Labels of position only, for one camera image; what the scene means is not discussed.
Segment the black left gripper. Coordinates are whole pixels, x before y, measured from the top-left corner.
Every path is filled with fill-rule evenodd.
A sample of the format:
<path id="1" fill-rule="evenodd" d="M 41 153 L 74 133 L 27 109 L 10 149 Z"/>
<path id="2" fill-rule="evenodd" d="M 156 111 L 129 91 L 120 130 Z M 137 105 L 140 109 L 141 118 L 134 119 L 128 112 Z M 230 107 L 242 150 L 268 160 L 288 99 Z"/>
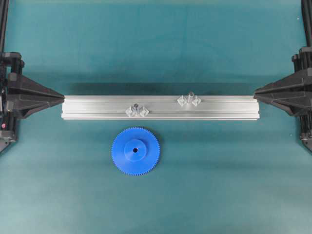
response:
<path id="1" fill-rule="evenodd" d="M 7 67 L 11 72 L 7 77 Z M 64 103 L 64 95 L 21 75 L 24 62 L 17 52 L 3 52 L 0 55 L 0 138 L 16 141 L 16 118 L 28 118 L 34 113 Z M 26 94 L 57 98 L 49 101 L 14 100 L 7 101 L 9 94 Z"/>

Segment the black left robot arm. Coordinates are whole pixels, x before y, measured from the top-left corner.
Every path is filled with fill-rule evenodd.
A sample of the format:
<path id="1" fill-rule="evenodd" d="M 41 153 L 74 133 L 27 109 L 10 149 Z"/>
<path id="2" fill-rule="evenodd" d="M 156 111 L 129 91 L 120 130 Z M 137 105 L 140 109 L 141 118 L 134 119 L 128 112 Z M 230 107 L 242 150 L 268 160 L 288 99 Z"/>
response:
<path id="1" fill-rule="evenodd" d="M 41 110 L 64 103 L 64 95 L 22 74 L 20 53 L 5 52 L 9 1 L 0 2 L 0 147 L 17 141 L 17 121 Z"/>

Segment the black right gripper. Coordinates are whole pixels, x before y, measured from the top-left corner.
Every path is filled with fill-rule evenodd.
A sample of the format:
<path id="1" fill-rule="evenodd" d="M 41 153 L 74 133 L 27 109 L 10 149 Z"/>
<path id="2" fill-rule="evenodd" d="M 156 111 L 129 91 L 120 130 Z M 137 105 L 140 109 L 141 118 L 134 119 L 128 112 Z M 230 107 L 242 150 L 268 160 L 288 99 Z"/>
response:
<path id="1" fill-rule="evenodd" d="M 278 81 L 271 82 L 254 92 L 254 97 L 260 102 L 274 106 L 286 112 L 289 116 L 300 119 L 300 139 L 304 146 L 312 145 L 312 111 L 290 105 L 289 103 L 279 103 L 272 98 L 257 97 L 261 94 L 275 93 L 280 91 L 289 91 L 292 88 L 301 88 L 304 85 L 305 72 L 299 72 L 303 69 L 312 67 L 312 47 L 302 47 L 298 54 L 292 56 L 295 73 L 286 76 Z"/>

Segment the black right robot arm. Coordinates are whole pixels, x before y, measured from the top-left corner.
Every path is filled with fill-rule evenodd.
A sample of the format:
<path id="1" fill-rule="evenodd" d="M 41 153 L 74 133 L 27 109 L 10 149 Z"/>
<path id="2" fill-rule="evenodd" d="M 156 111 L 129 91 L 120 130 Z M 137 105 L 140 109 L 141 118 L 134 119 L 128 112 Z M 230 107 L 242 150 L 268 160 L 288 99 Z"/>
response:
<path id="1" fill-rule="evenodd" d="M 254 98 L 300 120 L 300 140 L 312 149 L 312 2 L 301 2 L 307 46 L 292 56 L 294 73 L 254 92 Z"/>

